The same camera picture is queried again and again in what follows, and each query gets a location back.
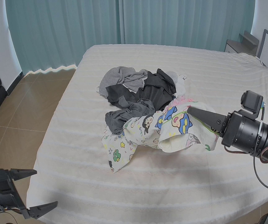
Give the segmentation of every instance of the curtain fold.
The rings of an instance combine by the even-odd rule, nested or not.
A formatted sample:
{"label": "curtain fold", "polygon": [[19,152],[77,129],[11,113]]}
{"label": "curtain fold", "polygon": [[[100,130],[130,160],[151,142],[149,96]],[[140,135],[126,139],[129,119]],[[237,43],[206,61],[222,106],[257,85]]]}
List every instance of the curtain fold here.
{"label": "curtain fold", "polygon": [[23,73],[78,65],[95,44],[224,51],[251,32],[255,0],[6,0]]}
{"label": "curtain fold", "polygon": [[78,65],[95,44],[121,43],[118,0],[6,0],[23,73]]}
{"label": "curtain fold", "polygon": [[224,51],[251,32],[255,0],[123,0],[126,44]]}

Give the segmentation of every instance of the baseboard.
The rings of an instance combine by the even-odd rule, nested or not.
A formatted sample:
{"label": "baseboard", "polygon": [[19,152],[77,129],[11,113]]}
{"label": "baseboard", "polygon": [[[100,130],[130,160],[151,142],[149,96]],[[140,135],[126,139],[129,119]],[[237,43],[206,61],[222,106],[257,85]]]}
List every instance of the baseboard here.
{"label": "baseboard", "polygon": [[16,87],[16,85],[19,83],[19,81],[23,78],[23,72],[21,72],[17,78],[13,81],[13,83],[9,86],[9,88],[7,89],[7,95],[10,95],[12,93],[12,91],[14,90],[14,88]]}

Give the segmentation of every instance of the white bed sheet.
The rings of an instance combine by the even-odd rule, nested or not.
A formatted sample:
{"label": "white bed sheet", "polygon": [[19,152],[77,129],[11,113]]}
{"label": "white bed sheet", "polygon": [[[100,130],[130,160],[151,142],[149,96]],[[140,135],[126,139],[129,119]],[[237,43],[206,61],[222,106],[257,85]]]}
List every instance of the white bed sheet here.
{"label": "white bed sheet", "polygon": [[[101,143],[104,115],[116,110],[95,87],[117,66],[186,74],[188,98],[227,114],[252,90],[264,97],[268,122],[268,69],[255,57],[159,45],[97,45],[84,54],[50,121],[27,192],[27,206],[58,201],[46,223],[226,223],[268,201],[249,155],[194,145],[164,153],[140,146],[113,174]],[[268,164],[257,160],[268,185]]]}

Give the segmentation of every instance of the brown tile floor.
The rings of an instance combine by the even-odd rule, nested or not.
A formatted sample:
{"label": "brown tile floor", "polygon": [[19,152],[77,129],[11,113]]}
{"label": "brown tile floor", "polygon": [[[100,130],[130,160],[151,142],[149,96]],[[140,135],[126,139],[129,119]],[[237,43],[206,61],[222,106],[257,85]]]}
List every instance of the brown tile floor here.
{"label": "brown tile floor", "polygon": [[[65,88],[75,70],[61,70],[24,77],[0,107],[0,168],[33,168],[36,154]],[[24,201],[30,178],[15,182]],[[268,213],[268,202],[230,224],[254,224]],[[18,224],[42,224],[11,212]],[[0,224],[15,223],[0,214]]]}

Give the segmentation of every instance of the nightstand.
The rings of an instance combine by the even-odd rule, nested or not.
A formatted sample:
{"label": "nightstand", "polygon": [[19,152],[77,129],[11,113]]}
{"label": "nightstand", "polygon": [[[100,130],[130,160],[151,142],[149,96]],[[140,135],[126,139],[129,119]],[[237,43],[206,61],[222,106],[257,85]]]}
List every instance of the nightstand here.
{"label": "nightstand", "polygon": [[236,42],[233,40],[227,40],[225,52],[230,53],[247,53],[249,55],[255,56],[259,40],[251,35],[249,32],[244,31],[242,36],[242,42]]}

